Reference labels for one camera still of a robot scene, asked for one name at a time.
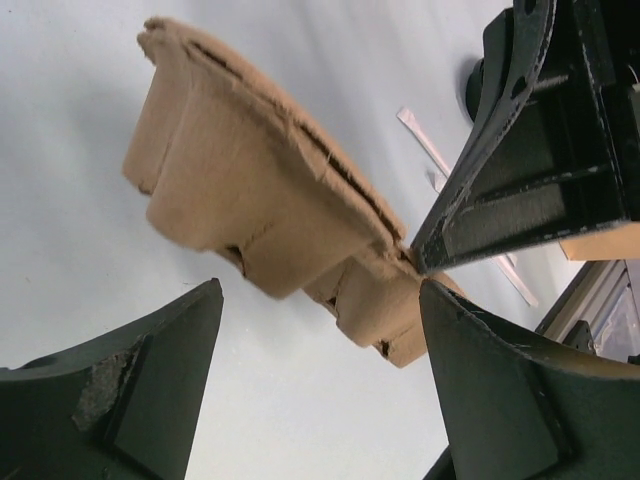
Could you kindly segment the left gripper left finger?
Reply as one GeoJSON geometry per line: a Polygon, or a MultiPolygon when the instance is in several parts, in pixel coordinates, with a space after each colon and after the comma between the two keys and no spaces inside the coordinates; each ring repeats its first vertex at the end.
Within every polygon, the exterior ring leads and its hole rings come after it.
{"type": "Polygon", "coordinates": [[[223,302],[211,279],[93,340],[2,369],[2,478],[184,478],[223,302]]]}

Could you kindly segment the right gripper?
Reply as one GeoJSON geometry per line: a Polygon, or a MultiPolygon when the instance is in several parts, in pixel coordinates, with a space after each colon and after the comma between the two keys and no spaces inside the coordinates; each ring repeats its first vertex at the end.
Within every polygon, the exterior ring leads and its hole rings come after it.
{"type": "Polygon", "coordinates": [[[473,128],[412,244],[425,274],[639,216],[639,5],[517,1],[484,30],[473,128]]]}

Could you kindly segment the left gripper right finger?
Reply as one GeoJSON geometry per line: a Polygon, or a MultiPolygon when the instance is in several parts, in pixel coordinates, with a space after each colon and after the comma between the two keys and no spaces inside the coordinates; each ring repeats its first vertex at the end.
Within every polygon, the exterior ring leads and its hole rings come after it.
{"type": "Polygon", "coordinates": [[[638,366],[549,340],[436,282],[419,301],[452,478],[638,478],[638,366]]]}

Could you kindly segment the pulp cup carrier tray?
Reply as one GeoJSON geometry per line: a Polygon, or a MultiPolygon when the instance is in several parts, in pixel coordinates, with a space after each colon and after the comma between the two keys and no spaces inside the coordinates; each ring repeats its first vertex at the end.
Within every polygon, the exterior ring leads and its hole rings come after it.
{"type": "Polygon", "coordinates": [[[397,367],[423,356],[406,227],[340,145],[215,36],[152,17],[137,41],[154,75],[122,172],[150,224],[272,298],[305,292],[397,367]]]}

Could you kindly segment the brown paper bag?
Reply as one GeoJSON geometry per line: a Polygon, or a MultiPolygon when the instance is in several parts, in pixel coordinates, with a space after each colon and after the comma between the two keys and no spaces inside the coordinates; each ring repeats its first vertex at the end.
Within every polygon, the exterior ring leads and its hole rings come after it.
{"type": "Polygon", "coordinates": [[[560,246],[574,261],[639,259],[639,236],[622,231],[571,238],[561,241],[560,246]]]}

